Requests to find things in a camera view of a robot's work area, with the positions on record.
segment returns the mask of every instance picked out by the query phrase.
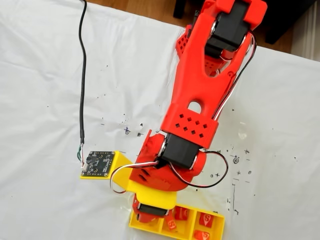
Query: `yellow base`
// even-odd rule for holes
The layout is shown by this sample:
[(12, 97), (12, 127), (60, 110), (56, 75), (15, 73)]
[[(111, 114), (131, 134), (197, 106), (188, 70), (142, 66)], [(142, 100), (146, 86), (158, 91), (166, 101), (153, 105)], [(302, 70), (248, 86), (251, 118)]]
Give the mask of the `yellow base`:
[[(121, 152), (115, 151), (110, 172), (106, 177), (80, 176), (81, 179), (110, 180), (111, 173), (118, 167), (132, 164)], [(129, 179), (132, 168), (123, 168), (113, 177), (113, 181), (128, 192), (136, 193), (137, 200), (145, 205), (161, 209), (173, 209), (177, 201), (176, 191), (161, 191)]]
[[(110, 172), (106, 177), (95, 177), (95, 176), (81, 176), (81, 179), (104, 179), (109, 180), (111, 173), (123, 165), (131, 164), (131, 161), (128, 160), (123, 154), (119, 151), (114, 152), (114, 158), (110, 166)], [(137, 200), (145, 205), (158, 207), (161, 209), (173, 209), (176, 206), (177, 192), (173, 191), (161, 191), (154, 188), (150, 188), (144, 185), (141, 185), (135, 181), (129, 179), (132, 168), (124, 168), (119, 171), (113, 178), (114, 182), (126, 191), (136, 193)], [(132, 228), (140, 229), (143, 231), (171, 237), (179, 240), (195, 240), (194, 231), (200, 230), (210, 234), (208, 240), (221, 240), (224, 225), (225, 217), (223, 215), (198, 209), (195, 207), (187, 205), (177, 205), (189, 209), (188, 219), (187, 220), (175, 220), (176, 228), (170, 230), (167, 226), (167, 223), (163, 218), (155, 219), (149, 223), (141, 223), (137, 221), (137, 216), (132, 211), (130, 216), (129, 226)], [(199, 224), (200, 214), (205, 213), (213, 216), (212, 226), (205, 227)]]
[[(210, 234), (208, 240), (221, 240), (224, 232), (225, 217), (221, 214), (217, 214), (211, 211), (198, 209), (187, 205), (177, 205), (189, 209), (189, 215), (187, 220), (174, 220), (176, 228), (170, 230), (167, 223), (163, 218), (158, 218), (149, 223), (141, 223), (137, 221), (136, 214), (132, 211), (130, 215), (129, 227), (159, 234), (179, 240), (195, 240), (195, 230), (200, 230)], [(201, 213), (209, 214), (213, 216), (213, 222), (211, 227), (206, 227), (199, 224)]]

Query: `red cube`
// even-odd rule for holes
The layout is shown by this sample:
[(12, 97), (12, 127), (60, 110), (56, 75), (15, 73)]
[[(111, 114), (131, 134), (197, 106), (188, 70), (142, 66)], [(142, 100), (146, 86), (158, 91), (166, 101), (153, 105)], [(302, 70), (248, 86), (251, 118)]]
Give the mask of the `red cube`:
[(205, 231), (195, 230), (193, 236), (196, 240), (210, 240), (210, 234)]
[(187, 220), (189, 215), (189, 209), (176, 206), (175, 207), (175, 213), (174, 213), (174, 218), (177, 220)]
[(176, 222), (174, 220), (174, 218), (171, 215), (165, 216), (164, 220), (166, 222), (166, 224), (168, 225), (170, 230), (176, 229)]
[(201, 212), (200, 219), (199, 219), (199, 224), (203, 225), (203, 226), (205, 226), (207, 228), (211, 228), (213, 220), (214, 220), (214, 216), (213, 215)]

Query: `dark furniture leg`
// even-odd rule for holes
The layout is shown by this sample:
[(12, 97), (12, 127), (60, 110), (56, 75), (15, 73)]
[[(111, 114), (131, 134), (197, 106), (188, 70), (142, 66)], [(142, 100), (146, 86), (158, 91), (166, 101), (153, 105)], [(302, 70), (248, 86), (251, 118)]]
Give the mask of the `dark furniture leg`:
[(175, 1), (175, 7), (174, 7), (174, 12), (173, 12), (173, 16), (175, 18), (177, 18), (177, 19), (182, 18), (182, 16), (184, 15), (186, 2), (187, 2), (187, 0), (176, 0)]
[(265, 42), (274, 44), (316, 0), (286, 0), (270, 2), (269, 21), (271, 29), (266, 33)]

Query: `yellow tray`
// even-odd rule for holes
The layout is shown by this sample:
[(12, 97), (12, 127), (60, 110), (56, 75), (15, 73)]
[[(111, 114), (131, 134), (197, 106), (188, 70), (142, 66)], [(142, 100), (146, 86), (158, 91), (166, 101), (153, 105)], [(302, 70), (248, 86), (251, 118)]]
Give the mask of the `yellow tray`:
[[(208, 240), (221, 240), (224, 232), (225, 217), (221, 214), (198, 209), (187, 205), (177, 205), (185, 209), (189, 209), (187, 220), (174, 220), (176, 228), (170, 230), (167, 223), (163, 218), (158, 218), (149, 223), (141, 223), (137, 221), (136, 214), (132, 211), (130, 215), (129, 227), (159, 234), (179, 240), (195, 240), (195, 230), (207, 232), (210, 234)], [(209, 214), (213, 216), (213, 222), (211, 227), (206, 227), (199, 224), (201, 213)]]

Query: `red robotic arm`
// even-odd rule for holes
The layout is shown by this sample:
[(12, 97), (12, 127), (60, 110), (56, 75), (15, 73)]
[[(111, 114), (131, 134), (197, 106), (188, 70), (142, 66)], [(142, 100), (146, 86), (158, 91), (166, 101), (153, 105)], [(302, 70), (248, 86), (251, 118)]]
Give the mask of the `red robotic arm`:
[[(171, 104), (161, 130), (146, 136), (136, 163), (159, 161), (158, 166), (135, 168), (130, 179), (162, 191), (179, 191), (199, 175), (218, 127), (217, 111), (230, 91), (252, 42), (251, 31), (262, 21), (267, 5), (261, 0), (206, 0), (194, 25), (188, 25), (177, 40), (177, 65)], [(201, 112), (188, 109), (191, 102)], [(141, 207), (135, 198), (133, 210), (140, 222), (164, 217), (167, 211)]]

